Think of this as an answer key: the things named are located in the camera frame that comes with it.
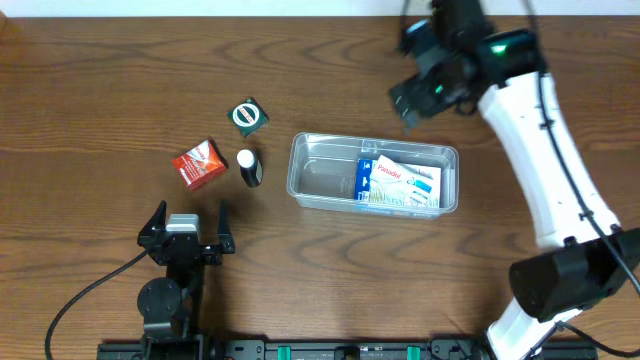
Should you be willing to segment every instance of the green box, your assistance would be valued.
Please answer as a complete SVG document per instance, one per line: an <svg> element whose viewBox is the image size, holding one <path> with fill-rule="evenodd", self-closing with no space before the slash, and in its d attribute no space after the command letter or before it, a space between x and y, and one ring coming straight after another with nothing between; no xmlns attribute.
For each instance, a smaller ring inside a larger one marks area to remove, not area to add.
<svg viewBox="0 0 640 360"><path fill-rule="evenodd" d="M248 98L236 106L227 113L227 117L243 137L251 135L269 122L267 113L262 110L254 98Z"/></svg>

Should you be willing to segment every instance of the green light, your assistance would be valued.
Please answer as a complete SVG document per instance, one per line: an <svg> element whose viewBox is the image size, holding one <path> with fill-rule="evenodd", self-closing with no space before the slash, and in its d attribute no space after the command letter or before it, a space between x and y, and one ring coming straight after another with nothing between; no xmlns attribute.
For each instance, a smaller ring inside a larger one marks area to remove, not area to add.
<svg viewBox="0 0 640 360"><path fill-rule="evenodd" d="M507 51L507 45L494 45L491 47L491 51L496 55L502 55Z"/></svg>

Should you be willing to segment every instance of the wooden table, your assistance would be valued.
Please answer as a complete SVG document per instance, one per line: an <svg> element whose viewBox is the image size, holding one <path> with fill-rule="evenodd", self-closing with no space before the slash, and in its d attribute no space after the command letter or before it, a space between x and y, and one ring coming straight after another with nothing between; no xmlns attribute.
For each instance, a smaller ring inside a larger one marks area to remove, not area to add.
<svg viewBox="0 0 640 360"><path fill-rule="evenodd" d="M495 19L501 29L523 18ZM476 116L447 112L410 135L387 90L414 73L396 18L13 19L0 40L0 358L40 359L49 323L86 285L140 252L159 201L197 213L214 239L222 199L238 253L207 273L202 327L226 338L427 338L479 333L511 298L509 265L537 253L505 153ZM637 18L542 19L561 106L593 180L640 225ZM254 96L269 127L243 140L226 112ZM460 205L436 221L300 208L285 189L303 131L454 146ZM171 159L213 137L231 169L190 192ZM263 152L246 187L241 148ZM78 302L53 337L57 359L137 339L150 259ZM575 321L637 347L627 284Z"/></svg>

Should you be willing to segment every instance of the white bottle cap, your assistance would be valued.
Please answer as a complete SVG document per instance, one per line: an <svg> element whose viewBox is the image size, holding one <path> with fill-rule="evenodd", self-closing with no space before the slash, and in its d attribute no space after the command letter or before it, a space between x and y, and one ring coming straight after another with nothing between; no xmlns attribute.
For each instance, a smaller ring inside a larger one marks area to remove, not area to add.
<svg viewBox="0 0 640 360"><path fill-rule="evenodd" d="M256 158L255 156L253 156L253 153L251 152L251 150L240 150L240 152L238 153L238 164L240 164L240 166L242 166L243 168L250 168L253 166L253 164L256 162Z"/></svg>

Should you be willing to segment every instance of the green clip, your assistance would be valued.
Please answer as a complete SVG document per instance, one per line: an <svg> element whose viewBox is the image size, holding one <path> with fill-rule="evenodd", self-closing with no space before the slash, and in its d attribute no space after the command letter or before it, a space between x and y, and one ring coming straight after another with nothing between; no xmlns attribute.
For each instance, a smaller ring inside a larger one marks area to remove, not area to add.
<svg viewBox="0 0 640 360"><path fill-rule="evenodd" d="M420 348L417 346L407 346L407 360L420 360Z"/></svg>
<svg viewBox="0 0 640 360"><path fill-rule="evenodd" d="M278 346L278 360L291 360L291 348L288 346Z"/></svg>

